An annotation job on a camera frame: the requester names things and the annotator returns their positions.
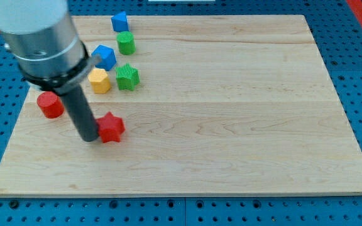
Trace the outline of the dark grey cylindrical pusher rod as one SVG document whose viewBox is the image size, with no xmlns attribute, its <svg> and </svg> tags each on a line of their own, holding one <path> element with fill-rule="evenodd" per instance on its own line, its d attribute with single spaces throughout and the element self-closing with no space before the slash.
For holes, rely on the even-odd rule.
<svg viewBox="0 0 362 226">
<path fill-rule="evenodd" d="M 85 142 L 99 137 L 99 126 L 80 85 L 60 96 L 80 138 Z"/>
</svg>

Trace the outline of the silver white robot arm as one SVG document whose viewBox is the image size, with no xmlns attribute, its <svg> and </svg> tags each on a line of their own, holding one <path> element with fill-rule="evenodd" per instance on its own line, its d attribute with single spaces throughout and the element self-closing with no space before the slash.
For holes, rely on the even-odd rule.
<svg viewBox="0 0 362 226">
<path fill-rule="evenodd" d="M 63 0 L 0 0 L 0 33 L 33 87 L 60 97 L 83 141 L 99 126 L 80 86 L 101 61 L 90 56 Z"/>
</svg>

